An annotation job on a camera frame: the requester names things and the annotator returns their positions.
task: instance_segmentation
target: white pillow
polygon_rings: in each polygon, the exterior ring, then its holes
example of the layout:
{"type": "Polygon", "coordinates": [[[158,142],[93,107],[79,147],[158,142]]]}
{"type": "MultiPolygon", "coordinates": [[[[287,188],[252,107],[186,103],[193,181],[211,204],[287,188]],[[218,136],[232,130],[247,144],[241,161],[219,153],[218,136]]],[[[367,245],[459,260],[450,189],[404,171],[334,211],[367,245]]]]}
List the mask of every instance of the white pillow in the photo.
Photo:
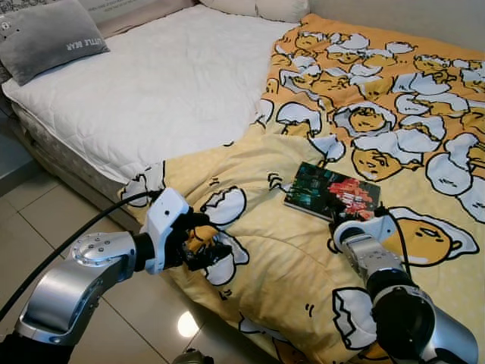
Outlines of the white pillow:
{"type": "Polygon", "coordinates": [[[256,14],[256,0],[201,0],[201,3],[229,14],[258,16],[256,14]]]}
{"type": "Polygon", "coordinates": [[[229,14],[250,15],[290,23],[310,12],[309,0],[201,0],[213,9],[229,14]]]}
{"type": "Polygon", "coordinates": [[[256,0],[258,15],[265,19],[298,23],[310,12],[308,0],[256,0]]]}

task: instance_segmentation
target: floor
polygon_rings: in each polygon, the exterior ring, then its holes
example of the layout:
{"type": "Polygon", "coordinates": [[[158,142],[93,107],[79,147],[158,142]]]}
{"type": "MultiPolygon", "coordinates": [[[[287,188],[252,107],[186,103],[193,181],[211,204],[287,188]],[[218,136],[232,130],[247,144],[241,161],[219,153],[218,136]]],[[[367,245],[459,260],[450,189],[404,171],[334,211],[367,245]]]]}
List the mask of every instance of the floor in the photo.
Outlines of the floor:
{"type": "MultiPolygon", "coordinates": [[[[0,197],[0,305],[55,247],[97,212],[46,173],[0,197]]],[[[91,229],[122,230],[108,218],[91,229]]],[[[0,323],[0,340],[12,331],[31,291],[0,323]]],[[[166,273],[145,272],[104,295],[70,363],[165,364],[187,347],[213,356],[216,363],[277,363],[218,316],[190,301],[166,273]]]]}

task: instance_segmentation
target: bed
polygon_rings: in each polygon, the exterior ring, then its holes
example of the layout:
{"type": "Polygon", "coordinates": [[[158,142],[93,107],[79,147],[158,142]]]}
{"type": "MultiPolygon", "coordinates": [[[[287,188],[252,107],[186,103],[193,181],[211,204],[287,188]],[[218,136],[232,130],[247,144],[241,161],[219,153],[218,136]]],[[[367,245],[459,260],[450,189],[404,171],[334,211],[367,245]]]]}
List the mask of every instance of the bed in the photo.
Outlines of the bed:
{"type": "MultiPolygon", "coordinates": [[[[109,53],[57,67],[22,87],[5,83],[20,119],[12,127],[24,140],[28,133],[27,148],[48,159],[47,169],[77,179],[77,187],[86,184],[106,206],[105,197],[115,199],[122,184],[160,155],[239,139],[264,89],[272,43],[293,26],[204,5],[186,8],[107,39],[109,53]],[[123,147],[113,154],[111,145],[123,147]]],[[[127,216],[115,218],[133,226],[127,216]]]]}
{"type": "MultiPolygon", "coordinates": [[[[285,24],[201,5],[108,45],[123,56],[4,84],[20,119],[12,123],[48,168],[99,205],[117,191],[174,187],[209,215],[212,241],[232,253],[204,271],[171,272],[193,300],[284,363],[389,362],[373,344],[370,300],[327,223],[283,206],[306,161],[379,184],[383,218],[405,237],[414,279],[485,340],[482,52],[314,14],[285,24]],[[189,22],[190,37],[147,40],[189,22]],[[186,67],[169,57],[178,42],[190,45],[180,49],[186,67]],[[135,57],[144,46],[159,56],[135,57]],[[149,68],[161,58],[172,67],[153,80],[149,68]],[[100,74],[113,76],[85,82],[100,74]],[[165,114],[170,123],[160,125],[165,114]],[[175,120],[198,124],[192,132],[175,120]]],[[[145,213],[132,206],[120,218],[142,224],[145,213]]],[[[397,235],[389,248],[401,254],[397,235]]]]}

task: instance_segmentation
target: silver robot arm segment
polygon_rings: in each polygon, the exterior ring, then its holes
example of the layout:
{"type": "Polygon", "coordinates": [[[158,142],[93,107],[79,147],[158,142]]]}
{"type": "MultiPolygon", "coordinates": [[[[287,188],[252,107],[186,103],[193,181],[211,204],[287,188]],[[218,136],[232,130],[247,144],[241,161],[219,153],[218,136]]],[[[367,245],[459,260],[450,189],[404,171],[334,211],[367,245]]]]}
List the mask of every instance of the silver robot arm segment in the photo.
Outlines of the silver robot arm segment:
{"type": "Polygon", "coordinates": [[[141,234],[97,233],[79,239],[66,260],[37,284],[15,331],[38,342],[76,345],[104,292],[135,271],[157,274],[166,268],[172,225],[188,212],[185,199],[167,188],[150,208],[141,234]]]}

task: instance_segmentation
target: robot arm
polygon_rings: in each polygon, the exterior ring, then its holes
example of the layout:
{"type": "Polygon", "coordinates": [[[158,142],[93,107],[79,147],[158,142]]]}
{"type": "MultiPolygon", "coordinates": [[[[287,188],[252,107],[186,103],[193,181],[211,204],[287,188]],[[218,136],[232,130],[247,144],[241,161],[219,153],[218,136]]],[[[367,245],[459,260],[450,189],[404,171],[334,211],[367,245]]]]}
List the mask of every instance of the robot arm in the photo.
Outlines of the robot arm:
{"type": "Polygon", "coordinates": [[[140,234],[96,233],[80,238],[69,256],[37,284],[14,334],[2,345],[10,348],[3,359],[19,363],[23,362],[19,358],[40,356],[66,363],[101,295],[115,284],[143,269],[155,275],[185,262],[196,270],[223,258],[227,251],[217,246],[194,254],[185,245],[187,231],[204,224],[209,224],[206,215],[193,213],[177,191],[167,188],[150,208],[140,234]]]}
{"type": "Polygon", "coordinates": [[[436,307],[405,272],[399,257],[382,246],[392,230],[387,221],[347,221],[333,234],[371,296],[379,345],[399,363],[477,363],[473,334],[436,307]]]}

